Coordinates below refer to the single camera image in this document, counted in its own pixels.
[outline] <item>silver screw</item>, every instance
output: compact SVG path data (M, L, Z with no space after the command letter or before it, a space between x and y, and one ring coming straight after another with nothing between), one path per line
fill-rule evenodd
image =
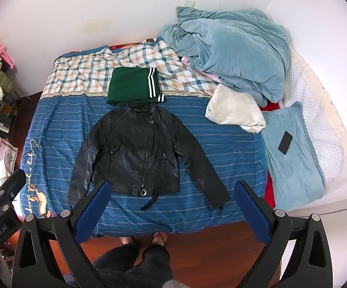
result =
M34 218L35 218L35 216L31 213L25 217L25 220L27 222L31 222Z
M312 219L317 222L320 220L320 217L316 213L314 213L312 214Z
M69 216L71 213L71 211L69 211L68 209L64 209L60 212L60 215L63 217L63 218L66 218L67 216Z
M283 211L283 210L281 210L281 209L277 209L276 211L275 211L275 214L277 215L277 216L279 216L279 217L283 217L283 216L285 216L286 215L286 213Z

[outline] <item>person's foot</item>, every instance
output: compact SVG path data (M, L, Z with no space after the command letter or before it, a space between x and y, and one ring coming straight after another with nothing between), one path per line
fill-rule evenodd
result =
M164 246L168 238L168 233L166 232L157 232L153 235L152 244Z
M134 245L133 237L120 237L120 241L122 242L123 245L129 245L129 244Z

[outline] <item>black leather jacket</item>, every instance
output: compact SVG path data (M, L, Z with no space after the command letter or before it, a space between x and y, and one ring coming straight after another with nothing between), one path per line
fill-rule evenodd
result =
M155 104L127 104L101 118L82 144L68 203L86 195L90 180L107 180L113 193L132 196L178 192L177 155L212 209L230 199L201 145L175 115Z

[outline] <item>reddish brown floor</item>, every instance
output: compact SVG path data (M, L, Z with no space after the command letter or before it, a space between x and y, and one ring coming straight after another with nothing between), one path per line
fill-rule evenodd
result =
M30 122L40 95L24 101L10 131L11 143L19 148L17 163L20 165L22 149ZM118 238L105 236L91 238L82 244L84 252L93 261L105 251L120 245ZM52 241L52 249L63 274L68 268L58 245ZM263 249L255 240L246 222L209 227L193 234L172 234L167 241L171 254L171 266L178 281L191 288L234 288L251 268ZM279 280L279 272L272 285Z

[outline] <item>black clothing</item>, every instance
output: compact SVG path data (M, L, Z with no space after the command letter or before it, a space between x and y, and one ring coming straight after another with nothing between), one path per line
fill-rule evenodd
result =
M86 195L90 180L107 180L113 193L153 196L180 190L177 155L212 209L230 196L197 139L183 123L155 104L134 104L107 113L92 128L76 158L68 203Z
M139 256L135 245L113 248L92 263L108 287L161 288L173 279L170 254L160 245L152 245L142 255L143 260L134 266ZM77 287L71 274L64 276L72 287Z

